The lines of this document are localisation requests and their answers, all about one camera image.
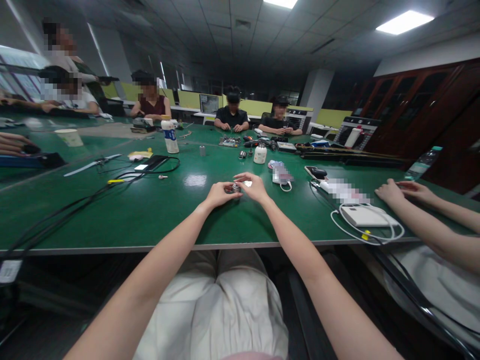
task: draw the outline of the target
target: glass cabinet door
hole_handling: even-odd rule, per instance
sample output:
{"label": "glass cabinet door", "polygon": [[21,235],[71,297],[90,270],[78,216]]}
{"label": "glass cabinet door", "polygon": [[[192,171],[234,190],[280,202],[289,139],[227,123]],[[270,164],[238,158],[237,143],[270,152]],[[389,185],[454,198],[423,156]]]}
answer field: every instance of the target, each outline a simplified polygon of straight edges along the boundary
{"label": "glass cabinet door", "polygon": [[405,109],[396,120],[393,128],[406,130],[449,74],[448,71],[442,71],[428,75],[411,98],[410,103],[404,105]]}
{"label": "glass cabinet door", "polygon": [[360,100],[358,100],[358,104],[356,106],[355,111],[353,112],[352,116],[360,116],[362,110],[364,109],[365,105],[367,104],[370,95],[375,89],[376,82],[371,81],[366,87],[363,93],[361,94]]}
{"label": "glass cabinet door", "polygon": [[382,120],[382,122],[380,123],[381,125],[385,124],[388,120],[390,120],[395,111],[405,102],[405,96],[412,88],[416,79],[416,76],[410,76],[404,77],[400,81],[396,89],[393,91],[393,94],[391,95],[388,103],[378,116],[378,119]]}
{"label": "glass cabinet door", "polygon": [[394,83],[394,79],[392,78],[383,80],[381,82],[380,87],[378,88],[378,91],[376,92],[375,96],[368,104],[368,108],[366,109],[366,112],[362,115],[363,118],[368,118],[368,119],[374,118],[375,113],[377,112],[380,104],[382,103],[385,96],[389,92],[393,83]]}

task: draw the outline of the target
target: woman in maroon top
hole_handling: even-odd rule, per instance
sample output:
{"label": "woman in maroon top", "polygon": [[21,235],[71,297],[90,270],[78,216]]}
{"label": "woman in maroon top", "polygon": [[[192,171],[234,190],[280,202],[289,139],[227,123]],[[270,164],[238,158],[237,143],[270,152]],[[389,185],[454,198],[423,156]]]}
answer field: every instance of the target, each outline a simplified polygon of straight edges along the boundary
{"label": "woman in maroon top", "polygon": [[130,116],[132,118],[162,120],[161,115],[172,116],[170,100],[159,94],[152,74],[138,70],[131,75],[131,79],[140,86],[142,92],[142,94],[138,94],[138,101],[131,109]]}

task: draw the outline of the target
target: charging cable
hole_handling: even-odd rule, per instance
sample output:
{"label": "charging cable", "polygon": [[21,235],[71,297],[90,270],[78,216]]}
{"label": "charging cable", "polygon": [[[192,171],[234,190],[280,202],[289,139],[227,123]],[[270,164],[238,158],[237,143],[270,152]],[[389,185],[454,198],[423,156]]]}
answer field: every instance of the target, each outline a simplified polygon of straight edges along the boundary
{"label": "charging cable", "polygon": [[[345,207],[345,206],[352,206],[351,204],[341,204],[340,207],[338,208],[338,210],[334,210],[330,213],[330,218],[331,220],[333,221],[333,223],[340,229],[342,230],[345,234],[347,235],[350,235],[352,238],[354,239],[357,239],[359,241],[361,241],[362,243],[365,243],[365,244],[368,244],[368,245],[373,245],[373,246],[380,246],[380,245],[384,245],[384,244],[387,244],[391,241],[394,241],[394,240],[398,240],[400,239],[404,234],[405,234],[405,228],[399,223],[398,226],[400,227],[400,234],[399,235],[395,235],[395,230],[394,230],[394,226],[392,225],[392,223],[389,221],[389,219],[383,214],[381,213],[380,211],[377,211],[377,210],[374,210],[374,206],[371,206],[371,205],[364,205],[364,204],[355,204],[355,206],[359,206],[359,207],[362,207],[362,208],[366,208],[372,212],[374,212],[375,214],[377,215],[380,215],[384,220],[386,220],[386,222],[388,223],[388,225],[390,226],[390,231],[391,231],[391,236],[390,237],[381,237],[381,236],[377,236],[377,235],[372,235],[371,233],[367,233],[367,232],[364,232],[362,230],[360,230],[358,227],[356,227],[355,225],[353,225],[350,221],[348,221],[348,219],[345,217],[344,213],[342,212],[342,207]],[[346,221],[346,223],[348,225],[350,225],[352,228],[354,228],[356,231],[358,231],[359,233],[361,234],[365,234],[367,235],[368,237],[371,237],[371,238],[374,238],[378,241],[378,243],[373,243],[373,242],[369,242],[369,241],[365,241],[364,239],[358,237],[358,236],[355,236],[351,233],[349,233],[347,230],[345,230],[343,227],[340,226],[340,224],[335,220],[334,218],[334,214],[340,214],[341,217]]]}

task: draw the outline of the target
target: computer monitor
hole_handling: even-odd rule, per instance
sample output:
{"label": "computer monitor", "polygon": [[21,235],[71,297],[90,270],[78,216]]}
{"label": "computer monitor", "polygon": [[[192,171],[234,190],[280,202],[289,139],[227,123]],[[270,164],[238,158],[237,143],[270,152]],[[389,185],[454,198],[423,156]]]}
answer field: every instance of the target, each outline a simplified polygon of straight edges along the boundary
{"label": "computer monitor", "polygon": [[216,114],[219,109],[219,97],[200,94],[200,111],[207,114]]}

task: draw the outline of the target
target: office room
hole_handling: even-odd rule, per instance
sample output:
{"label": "office room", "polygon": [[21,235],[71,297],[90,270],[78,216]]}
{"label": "office room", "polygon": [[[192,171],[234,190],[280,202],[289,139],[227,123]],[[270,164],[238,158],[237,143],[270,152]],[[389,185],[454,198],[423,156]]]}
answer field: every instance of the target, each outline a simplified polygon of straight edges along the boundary
{"label": "office room", "polygon": [[0,0],[0,358],[480,359],[480,1]]}

